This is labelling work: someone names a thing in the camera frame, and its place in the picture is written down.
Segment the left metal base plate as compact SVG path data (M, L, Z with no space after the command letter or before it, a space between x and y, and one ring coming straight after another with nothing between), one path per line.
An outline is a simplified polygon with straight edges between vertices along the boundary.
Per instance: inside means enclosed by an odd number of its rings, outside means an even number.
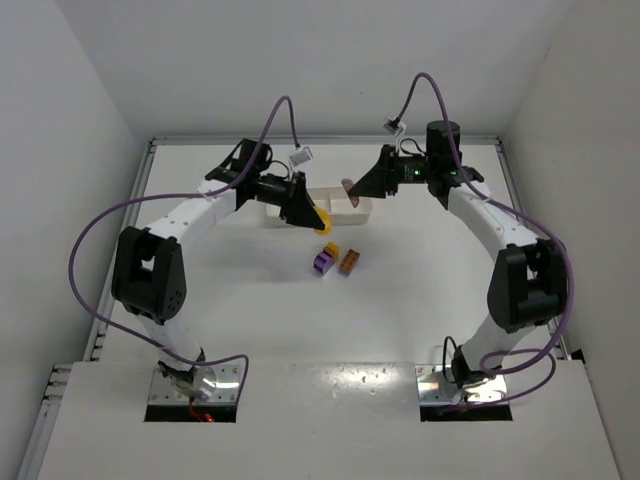
M239 397L244 368L239 364L218 364L196 367L191 375L181 378L159 362L151 377L148 401L150 406L232 406Z

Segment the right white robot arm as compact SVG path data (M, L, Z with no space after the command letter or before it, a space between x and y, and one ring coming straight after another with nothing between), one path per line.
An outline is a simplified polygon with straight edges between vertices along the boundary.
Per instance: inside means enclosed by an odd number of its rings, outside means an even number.
M456 347L445 376L463 387L497 371L526 335L563 313L568 286L559 247L492 204L484 177L462 164L459 145L457 123L432 121L426 127L425 153L403 155L398 147L383 145L375 165L347 193L384 199L402 184L424 184L493 261L488 315L475 334Z

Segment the purple curved lego piece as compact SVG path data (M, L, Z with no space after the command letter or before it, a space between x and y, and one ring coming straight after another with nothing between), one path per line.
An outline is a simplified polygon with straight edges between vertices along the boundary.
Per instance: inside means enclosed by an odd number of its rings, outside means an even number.
M330 253L322 251L316 255L313 261L313 269L320 275L324 276L335 264L334 258Z

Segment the white three-compartment tray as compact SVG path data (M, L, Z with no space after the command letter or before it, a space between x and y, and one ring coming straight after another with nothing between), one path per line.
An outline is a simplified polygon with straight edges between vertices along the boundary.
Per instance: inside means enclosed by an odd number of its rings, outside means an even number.
M315 205L329 212L332 227L363 225L368 221L373 211L373 203L368 198L360 199L359 206L354 208L341 186L310 188L307 189L307 192ZM269 204L265 206L264 225L267 227L296 227L281 220L279 208Z

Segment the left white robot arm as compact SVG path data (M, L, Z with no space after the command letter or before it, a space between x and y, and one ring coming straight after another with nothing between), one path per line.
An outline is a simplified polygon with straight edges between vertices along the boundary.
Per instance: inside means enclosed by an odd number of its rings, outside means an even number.
M119 235L111 294L157 343L163 376L189 397L211 393L215 377L180 314L187 297L186 253L248 201L278 207L289 225L322 233L330 229L328 213L308 193L305 174L274 175L268 170L272 161L270 146L243 139L193 195L162 218Z

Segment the brown lego brick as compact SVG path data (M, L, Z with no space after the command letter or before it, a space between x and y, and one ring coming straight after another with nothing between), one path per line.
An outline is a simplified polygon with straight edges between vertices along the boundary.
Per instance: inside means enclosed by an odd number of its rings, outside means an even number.
M341 274L349 276L357 265L361 254L353 249L349 249L342 258L338 270Z

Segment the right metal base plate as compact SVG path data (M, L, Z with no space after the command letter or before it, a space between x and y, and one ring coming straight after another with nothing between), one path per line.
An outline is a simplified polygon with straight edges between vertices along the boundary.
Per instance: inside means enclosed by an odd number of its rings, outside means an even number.
M441 365L417 364L416 386L420 407L471 406L502 401L507 397L504 377L485 379L479 383L458 387L445 379Z

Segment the small yellow lego brick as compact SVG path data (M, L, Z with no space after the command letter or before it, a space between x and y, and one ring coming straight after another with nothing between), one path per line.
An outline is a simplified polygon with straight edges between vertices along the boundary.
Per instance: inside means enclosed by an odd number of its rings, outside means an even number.
M323 248L323 251L327 254L329 254L333 259L336 259L339 257L339 246L333 242L329 242L326 244L326 246Z

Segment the metal base plate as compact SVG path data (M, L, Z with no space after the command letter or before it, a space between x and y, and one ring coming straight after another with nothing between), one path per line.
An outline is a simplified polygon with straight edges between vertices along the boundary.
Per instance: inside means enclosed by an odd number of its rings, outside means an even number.
M150 406L232 406L239 397L244 368L239 364L218 364L196 367L191 375L181 378L159 362L151 377L148 401Z
M507 397L504 377L485 379L479 383L458 387L445 379L441 365L417 364L416 386L420 407L471 406L502 401Z

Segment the purple lego plate brick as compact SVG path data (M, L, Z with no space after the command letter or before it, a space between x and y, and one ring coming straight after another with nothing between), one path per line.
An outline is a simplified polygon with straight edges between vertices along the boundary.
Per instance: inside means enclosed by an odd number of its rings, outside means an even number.
M356 195L351 194L351 190L354 188L354 182L349 178L344 178L341 180L341 185L354 208L357 208L360 203L360 198Z

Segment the yellow butterfly lego brick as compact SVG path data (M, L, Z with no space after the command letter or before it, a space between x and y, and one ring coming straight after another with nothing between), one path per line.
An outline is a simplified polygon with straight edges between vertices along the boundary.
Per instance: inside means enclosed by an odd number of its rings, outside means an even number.
M314 210L319 216L323 224L323 226L320 229L315 229L314 232L321 236L329 235L332 230L332 221L331 221L331 216L329 212L318 205L314 206Z

